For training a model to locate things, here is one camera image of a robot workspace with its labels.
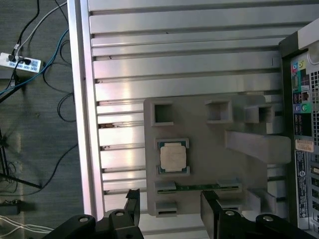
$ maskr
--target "white cable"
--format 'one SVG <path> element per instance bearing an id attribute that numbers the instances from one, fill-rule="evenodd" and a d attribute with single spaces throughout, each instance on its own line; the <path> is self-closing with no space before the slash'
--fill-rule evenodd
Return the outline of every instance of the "white cable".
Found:
<path id="1" fill-rule="evenodd" d="M 317 61 L 317 62 L 313 62 L 313 61 L 312 61 L 312 59 L 310 58 L 310 53 L 309 53 L 309 51 L 307 52 L 307 59 L 308 59 L 308 62 L 309 62 L 310 64 L 314 65 L 314 66 L 319 64 L 319 61 Z"/>
<path id="2" fill-rule="evenodd" d="M 18 229 L 25 229 L 25 230 L 30 231 L 30 232 L 41 233 L 41 234 L 48 234 L 48 233 L 50 233 L 53 230 L 52 228 L 48 228 L 48 227 L 44 227 L 44 226 L 38 226 L 38 225 L 33 225 L 33 224 L 23 225 L 21 223 L 18 223 L 18 222 L 14 221 L 14 220 L 11 220 L 11 219 L 5 217 L 5 216 L 0 216 L 0 220 L 3 220 L 3 221 L 5 221 L 5 222 L 7 222 L 7 223 L 9 223 L 9 224 L 11 224 L 11 225 L 16 227 L 11 232 L 9 232 L 7 234 L 4 234 L 4 235 L 0 235 L 0 238 L 4 238 L 6 236 L 9 236 L 9 235 L 14 233 Z"/>
<path id="3" fill-rule="evenodd" d="M 3 220 L 3 221 L 5 221 L 5 222 L 7 222 L 15 227 L 25 226 L 24 224 L 18 223 L 18 222 L 11 220 L 10 218 L 7 218 L 5 216 L 0 216 L 0 220 Z M 27 224 L 26 226 L 27 226 L 27 228 L 29 228 L 31 230 L 42 230 L 42 231 L 52 231 L 53 230 L 53 228 L 38 226 L 38 225 L 33 225 L 33 224 Z"/>
<path id="4" fill-rule="evenodd" d="M 7 234 L 0 235 L 0 238 L 4 238 L 4 237 L 6 237 L 6 236 L 9 236 L 9 235 L 11 235 L 12 233 L 14 233 L 16 230 L 18 230 L 18 229 L 20 229 L 20 228 L 23 228 L 23 229 L 25 229 L 25 230 L 27 230 L 27 231 L 30 231 L 30 232 L 33 232 L 33 233 L 43 233 L 43 234 L 48 234 L 48 233 L 50 233 L 49 231 L 47 231 L 47 232 L 34 231 L 34 230 L 31 230 L 31 229 L 29 229 L 29 228 L 26 228 L 25 226 L 22 225 L 22 226 L 19 226 L 19 227 L 13 229 L 11 232 L 9 232 L 9 233 L 7 233 Z"/>
<path id="5" fill-rule="evenodd" d="M 27 224 L 27 225 L 15 225 L 15 224 L 13 224 L 13 223 L 10 223 L 9 221 L 7 221 L 7 220 L 4 220 L 4 219 L 2 219 L 3 221 L 5 221 L 5 222 L 7 222 L 7 223 L 9 223 L 9 224 L 11 224 L 11 225 L 13 225 L 13 226 L 15 226 L 15 227 L 23 227 L 23 228 L 25 228 L 26 230 L 32 230 L 32 231 L 36 231 L 36 232 L 45 232 L 45 233 L 49 233 L 49 232 L 51 232 L 52 230 L 45 230 L 45 229 L 40 229 L 40 228 L 32 228 L 31 226 L 33 226 L 32 224 Z"/>
<path id="6" fill-rule="evenodd" d="M 18 48 L 18 50 L 16 51 L 16 56 L 19 55 L 19 52 L 21 50 L 21 48 L 30 40 L 30 38 L 32 37 L 32 35 L 35 33 L 35 31 L 38 29 L 38 27 L 42 24 L 42 22 L 54 11 L 58 10 L 60 7 L 66 5 L 67 2 L 62 3 L 59 7 L 57 6 L 56 8 L 52 9 L 50 12 L 48 12 L 41 20 L 40 22 L 35 26 L 35 28 L 33 29 L 33 31 L 31 32 L 31 34 L 28 36 L 28 38 L 20 45 L 20 47 Z"/>

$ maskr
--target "wire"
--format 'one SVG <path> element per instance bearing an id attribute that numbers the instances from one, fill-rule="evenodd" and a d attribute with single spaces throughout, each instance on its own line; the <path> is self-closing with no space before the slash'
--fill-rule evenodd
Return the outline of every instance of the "wire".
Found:
<path id="1" fill-rule="evenodd" d="M 54 230 L 53 228 L 49 228 L 49 227 L 44 227 L 44 226 L 39 226 L 39 225 L 33 225 L 33 224 L 22 224 L 22 223 L 18 223 L 10 218 L 7 218 L 5 216 L 0 216 L 0 220 L 3 220 L 7 223 L 9 223 L 10 225 L 13 225 L 15 227 L 18 227 L 18 226 L 25 226 L 26 228 L 28 229 L 31 229 L 31 230 L 41 230 L 41 231 L 52 231 Z"/>
<path id="2" fill-rule="evenodd" d="M 61 35 L 61 37 L 60 37 L 60 39 L 59 39 L 59 42 L 58 42 L 58 44 L 57 44 L 57 48 L 56 48 L 56 50 L 55 50 L 53 56 L 51 57 L 51 59 L 48 61 L 48 64 L 47 64 L 39 73 L 37 73 L 35 76 L 31 77 L 30 79 L 26 80 L 25 82 L 22 82 L 22 83 L 16 85 L 15 87 L 22 86 L 22 85 L 24 85 L 24 84 L 26 84 L 26 83 L 28 83 L 28 82 L 34 80 L 36 77 L 38 77 L 39 75 L 41 75 L 41 74 L 43 73 L 43 71 L 48 67 L 48 65 L 50 65 L 50 64 L 54 61 L 54 59 L 55 59 L 55 57 L 56 57 L 56 55 L 57 55 L 57 53 L 58 53 L 58 50 L 59 50 L 60 44 L 61 44 L 61 42 L 62 42 L 62 39 L 64 38 L 64 36 L 66 35 L 66 33 L 67 33 L 68 31 L 69 31 L 69 29 L 65 30 L 65 32 Z M 6 92 L 6 91 L 9 91 L 9 90 L 11 90 L 11 89 L 5 89 L 5 90 L 1 91 L 1 92 L 0 92 L 0 95 L 1 95 L 2 93 Z"/>
<path id="3" fill-rule="evenodd" d="M 12 233 L 14 233 L 15 231 L 17 231 L 18 229 L 25 229 L 27 231 L 30 231 L 30 232 L 34 232 L 34 233 L 42 233 L 42 234 L 48 234 L 50 233 L 51 231 L 45 231 L 45 230 L 39 230 L 39 231 L 36 231 L 36 230 L 33 230 L 33 229 L 29 229 L 27 226 L 29 225 L 21 225 L 21 226 L 18 226 L 17 228 L 13 229 L 11 232 L 7 233 L 7 234 L 4 234 L 4 235 L 0 235 L 0 238 L 4 238 L 6 236 L 9 236 L 11 235 Z"/>
<path id="4" fill-rule="evenodd" d="M 64 103 L 69 97 L 71 97 L 71 96 L 73 96 L 73 95 L 74 95 L 74 94 L 73 94 L 73 92 L 72 92 L 72 93 L 69 93 L 69 94 L 67 94 L 66 96 L 64 96 L 64 97 L 60 100 L 60 102 L 58 103 L 58 106 L 57 106 L 57 108 L 56 108 L 56 111 L 57 111 L 57 113 L 58 113 L 60 119 L 62 119 L 64 122 L 68 122 L 68 123 L 76 122 L 75 119 L 74 119 L 74 120 L 65 119 L 65 118 L 62 116 L 62 114 L 61 114 L 61 107 L 62 107 L 63 103 Z"/>
<path id="5" fill-rule="evenodd" d="M 12 81 L 12 79 L 14 78 L 14 76 L 15 76 L 15 74 L 16 74 L 16 69 L 17 69 L 17 67 L 18 67 L 18 64 L 19 64 L 20 62 L 23 62 L 23 61 L 24 61 L 24 59 L 18 60 L 18 62 L 16 63 L 16 65 L 15 65 L 13 71 L 12 71 L 12 75 L 11 75 L 11 77 L 10 77 L 10 80 L 9 80 L 9 82 L 8 82 L 8 85 L 7 85 L 6 88 L 2 91 L 2 93 L 0 93 L 0 96 L 5 92 L 5 90 L 7 90 L 7 89 L 9 88 L 9 86 L 10 86 L 10 84 L 11 84 L 11 81 Z"/>
<path id="6" fill-rule="evenodd" d="M 64 11 L 62 11 L 62 8 L 60 7 L 60 5 L 59 5 L 59 3 L 57 2 L 57 0 L 54 0 L 54 1 L 55 1 L 55 3 L 58 5 L 60 11 L 62 12 L 62 14 L 63 14 L 63 16 L 64 16 L 64 18 L 65 18 L 65 20 L 66 20 L 66 23 L 69 25 L 68 18 L 67 18 L 66 15 L 64 14 Z"/>
<path id="7" fill-rule="evenodd" d="M 60 47 L 60 57 L 61 59 L 66 63 L 68 64 L 69 66 L 72 66 L 72 63 L 68 62 L 67 60 L 64 59 L 63 55 L 62 55 L 62 48 L 67 44 L 67 43 L 70 43 L 70 40 L 65 40 L 62 42 L 61 44 L 61 47 Z"/>
<path id="8" fill-rule="evenodd" d="M 319 61 L 317 61 L 317 62 L 313 62 L 313 61 L 312 61 L 312 59 L 310 58 L 310 53 L 309 53 L 309 51 L 307 52 L 307 59 L 308 59 L 308 62 L 309 62 L 310 64 L 314 65 L 314 66 L 319 64 Z"/>
<path id="9" fill-rule="evenodd" d="M 47 66 L 47 68 L 45 68 L 45 70 L 44 70 L 43 73 L 42 73 L 43 81 L 45 82 L 45 84 L 46 84 L 48 87 L 52 88 L 53 90 L 58 91 L 58 92 L 62 92 L 62 93 L 67 93 L 67 94 L 69 94 L 70 92 L 67 92 L 67 91 L 60 90 L 60 89 L 58 89 L 58 88 L 55 88 L 54 86 L 50 85 L 50 84 L 48 83 L 48 81 L 46 80 L 45 73 L 47 72 L 47 70 L 49 69 L 49 67 L 51 67 L 51 66 L 53 66 L 53 65 L 55 65 L 55 64 L 59 64 L 59 65 L 68 66 L 68 67 L 69 67 L 69 65 L 64 64 L 64 63 L 58 63 L 58 62 L 51 63 L 50 65 Z"/>
<path id="10" fill-rule="evenodd" d="M 56 170 L 57 170 L 57 168 L 58 168 L 60 162 L 62 161 L 62 159 L 63 159 L 71 150 L 73 150 L 73 149 L 74 149 L 75 147 L 77 147 L 77 146 L 78 146 L 78 144 L 75 144 L 74 146 L 72 146 L 71 148 L 69 148 L 64 154 L 62 154 L 62 156 L 61 156 L 61 157 L 59 158 L 59 160 L 57 161 L 57 163 L 56 163 L 56 165 L 55 165 L 55 167 L 54 167 L 54 170 L 53 170 L 53 172 L 52 172 L 50 178 L 49 178 L 48 181 L 43 185 L 43 187 L 42 187 L 41 189 L 38 189 L 38 190 L 36 190 L 36 191 L 34 191 L 34 192 L 32 192 L 32 193 L 27 193 L 27 194 L 20 194 L 20 195 L 10 195 L 10 194 L 7 194 L 7 195 L 0 195 L 0 196 L 2 196 L 2 197 L 6 197 L 6 196 L 8 196 L 8 197 L 30 196 L 30 195 L 33 195 L 33 194 L 36 194 L 36 193 L 42 191 L 42 190 L 52 181 L 52 179 L 53 179 L 53 177 L 54 177 L 54 175 L 55 175 L 55 173 L 56 173 Z"/>
<path id="11" fill-rule="evenodd" d="M 24 26 L 24 28 L 22 29 L 20 36 L 18 38 L 18 41 L 16 42 L 17 44 L 21 44 L 22 41 L 22 36 L 24 34 L 24 31 L 28 28 L 28 26 L 30 26 L 31 23 L 33 23 L 33 21 L 39 16 L 40 13 L 40 4 L 39 4 L 39 0 L 36 1 L 36 6 L 37 6 L 37 11 L 35 16 Z M 14 56 L 14 52 L 15 52 L 15 48 L 13 48 L 11 55 Z"/>
<path id="12" fill-rule="evenodd" d="M 60 4 L 59 6 L 57 6 L 56 8 L 52 9 L 50 12 L 48 12 L 41 20 L 40 22 L 35 26 L 35 28 L 33 29 L 33 31 L 31 32 L 31 34 L 28 36 L 28 38 L 20 45 L 20 47 L 18 48 L 16 55 L 19 55 L 19 52 L 21 50 L 21 48 L 29 41 L 29 39 L 33 36 L 33 34 L 35 33 L 35 31 L 39 28 L 39 26 L 43 23 L 43 21 L 54 11 L 58 10 L 60 7 L 66 5 L 67 2 L 64 2 L 62 4 Z"/>

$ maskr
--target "green circuit board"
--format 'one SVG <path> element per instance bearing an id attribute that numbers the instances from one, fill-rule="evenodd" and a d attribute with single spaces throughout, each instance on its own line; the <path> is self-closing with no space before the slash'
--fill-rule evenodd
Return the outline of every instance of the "green circuit board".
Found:
<path id="1" fill-rule="evenodd" d="M 201 190 L 237 190 L 238 186 L 221 187 L 219 184 L 203 184 L 203 185 L 187 185 L 181 186 L 176 184 L 176 189 L 158 190 L 159 194 L 176 193 L 187 191 L 201 191 Z"/>

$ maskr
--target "power strip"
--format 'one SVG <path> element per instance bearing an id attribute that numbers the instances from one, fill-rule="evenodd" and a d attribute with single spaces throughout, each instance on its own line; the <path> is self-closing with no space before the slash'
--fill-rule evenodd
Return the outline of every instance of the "power strip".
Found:
<path id="1" fill-rule="evenodd" d="M 0 54 L 0 66 L 15 68 L 16 62 L 9 61 L 9 55 L 7 53 L 1 53 Z M 21 62 L 17 66 L 17 70 L 22 71 L 30 71 L 34 73 L 39 73 L 41 69 L 41 61 L 37 59 L 27 58 L 23 57 L 23 59 L 28 59 L 31 61 L 29 65 L 25 64 L 24 62 Z"/>

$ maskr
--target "gray carpet floor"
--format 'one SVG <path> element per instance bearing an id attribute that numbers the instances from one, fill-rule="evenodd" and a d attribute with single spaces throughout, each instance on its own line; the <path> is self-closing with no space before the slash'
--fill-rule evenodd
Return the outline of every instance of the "gray carpet floor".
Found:
<path id="1" fill-rule="evenodd" d="M 40 15 L 27 29 L 23 39 L 54 7 L 54 0 L 40 0 Z M 67 15 L 66 5 L 62 9 Z M 36 0 L 0 1 L 0 52 L 11 53 L 21 30 L 35 13 Z M 47 62 L 55 51 L 60 35 L 67 27 L 61 11 L 55 11 L 43 22 L 31 43 L 23 49 L 23 56 Z M 71 61 L 69 44 L 63 48 L 63 56 Z M 63 63 L 59 56 L 55 62 Z M 10 69 L 0 67 L 0 74 L 2 70 Z M 19 76 L 27 78 L 30 74 L 19 72 Z M 54 87 L 72 91 L 70 67 L 55 64 L 48 70 L 46 77 Z M 6 85 L 7 80 L 0 81 L 0 89 L 4 89 Z M 0 104 L 0 127 L 2 133 L 8 136 L 7 159 L 16 167 L 16 177 L 44 184 L 51 176 L 60 156 L 77 143 L 76 123 L 62 121 L 56 111 L 58 102 L 65 95 L 49 88 L 39 76 L 27 84 L 24 92 L 19 90 Z M 75 119 L 72 97 L 64 102 L 61 112 L 65 118 Z M 23 211 L 18 216 L 10 217 L 21 223 L 57 227 L 71 216 L 83 213 L 78 148 L 66 155 L 51 183 L 41 192 L 32 196 L 12 196 L 36 190 L 21 184 L 18 184 L 15 193 L 5 192 L 14 189 L 14 183 L 8 185 L 8 182 L 0 182 L 0 201 L 23 201 Z M 0 221 L 0 235 L 12 228 Z M 29 237 L 42 238 L 43 234 L 18 230 L 7 238 Z"/>

